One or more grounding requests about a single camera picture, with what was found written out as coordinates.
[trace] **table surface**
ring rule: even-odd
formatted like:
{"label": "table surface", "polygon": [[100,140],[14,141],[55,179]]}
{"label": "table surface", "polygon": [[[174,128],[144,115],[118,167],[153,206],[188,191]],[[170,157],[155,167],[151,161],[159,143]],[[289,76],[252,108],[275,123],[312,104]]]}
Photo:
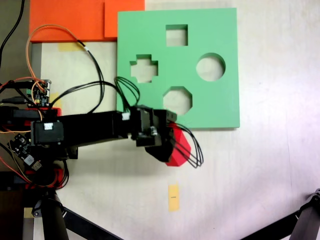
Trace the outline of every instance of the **table surface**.
{"label": "table surface", "polygon": [[[294,212],[319,187],[320,1],[146,0],[147,10],[229,7],[237,8],[240,128],[194,131],[205,159],[198,169],[167,167],[131,140],[81,147],[58,191],[66,207],[125,240],[238,240]],[[87,45],[112,82],[117,44]],[[40,47],[33,60],[52,92],[97,80],[85,52]],[[64,114],[85,113],[98,93],[66,96]],[[98,111],[114,109],[107,89]],[[94,122],[83,130],[96,131]],[[174,212],[170,184],[179,186]]]}

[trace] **orange foam sheet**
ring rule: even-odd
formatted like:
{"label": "orange foam sheet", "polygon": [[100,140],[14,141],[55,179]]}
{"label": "orange foam sheet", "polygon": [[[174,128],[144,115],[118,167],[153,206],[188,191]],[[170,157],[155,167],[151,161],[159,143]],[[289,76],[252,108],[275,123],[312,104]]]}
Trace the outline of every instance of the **orange foam sheet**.
{"label": "orange foam sheet", "polygon": [[[145,0],[30,0],[29,33],[44,24],[62,25],[81,41],[116,41],[118,12],[144,11]],[[44,28],[33,43],[74,42],[71,35],[54,27]]]}
{"label": "orange foam sheet", "polygon": [[145,0],[106,0],[104,37],[116,41],[118,37],[118,12],[144,11]]}

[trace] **wire bundle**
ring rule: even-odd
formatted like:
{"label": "wire bundle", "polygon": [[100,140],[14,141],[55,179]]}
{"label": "wire bundle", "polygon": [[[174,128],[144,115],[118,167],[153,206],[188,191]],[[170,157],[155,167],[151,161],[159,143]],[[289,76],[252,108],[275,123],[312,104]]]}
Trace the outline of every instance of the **wire bundle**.
{"label": "wire bundle", "polygon": [[130,104],[124,94],[124,91],[122,90],[121,85],[125,86],[134,96],[135,98],[135,104],[134,106],[136,106],[140,100],[140,91],[139,88],[131,81],[129,81],[128,79],[121,77],[121,76],[117,76],[114,79],[114,83],[115,86],[117,87],[117,92],[121,97],[122,100],[122,105],[123,105],[123,111],[124,112],[129,112],[130,111]]}
{"label": "wire bundle", "polygon": [[202,153],[202,149],[199,145],[198,140],[196,139],[195,135],[191,132],[191,130],[185,127],[184,125],[176,122],[174,124],[170,123],[168,127],[173,129],[180,129],[190,135],[194,144],[195,155],[193,155],[189,150],[187,150],[180,142],[176,141],[174,137],[171,138],[172,144],[174,148],[177,149],[178,152],[185,158],[185,160],[191,164],[192,167],[194,167],[195,169],[197,167],[201,167],[204,163],[204,155]]}

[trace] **yellow sticky note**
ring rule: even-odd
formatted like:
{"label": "yellow sticky note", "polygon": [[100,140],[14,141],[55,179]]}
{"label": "yellow sticky note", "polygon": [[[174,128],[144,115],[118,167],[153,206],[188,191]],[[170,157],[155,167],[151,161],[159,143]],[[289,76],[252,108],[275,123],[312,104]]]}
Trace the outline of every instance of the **yellow sticky note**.
{"label": "yellow sticky note", "polygon": [[[51,103],[51,102],[52,102],[53,100],[55,100],[58,96],[59,96],[59,93],[57,93],[57,92],[50,93],[49,102]],[[56,101],[53,107],[54,107],[54,108],[62,109],[61,100],[59,99],[58,101]]]}
{"label": "yellow sticky note", "polygon": [[25,207],[24,208],[24,216],[25,219],[33,219],[34,216],[32,215],[32,207]]}
{"label": "yellow sticky note", "polygon": [[59,52],[76,52],[84,51],[84,47],[78,42],[59,42],[58,50]]}
{"label": "yellow sticky note", "polygon": [[179,187],[178,184],[172,184],[168,186],[169,196],[169,212],[179,210]]}

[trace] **green shape sorter board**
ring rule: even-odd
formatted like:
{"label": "green shape sorter board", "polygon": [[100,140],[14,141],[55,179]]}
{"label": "green shape sorter board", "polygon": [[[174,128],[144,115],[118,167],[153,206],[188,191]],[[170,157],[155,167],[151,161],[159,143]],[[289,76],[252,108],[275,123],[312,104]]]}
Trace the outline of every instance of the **green shape sorter board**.
{"label": "green shape sorter board", "polygon": [[[187,29],[185,46],[167,46],[166,30]],[[203,80],[196,71],[204,56],[224,64],[223,76]],[[150,83],[138,83],[131,65],[143,56],[158,64]],[[164,95],[184,87],[192,95],[192,108],[178,115],[188,128],[237,128],[240,126],[237,10],[235,8],[127,11],[118,13],[117,75],[132,81],[141,92],[139,105],[164,109]],[[123,89],[129,103],[132,94]],[[122,111],[117,96],[117,109]]]}

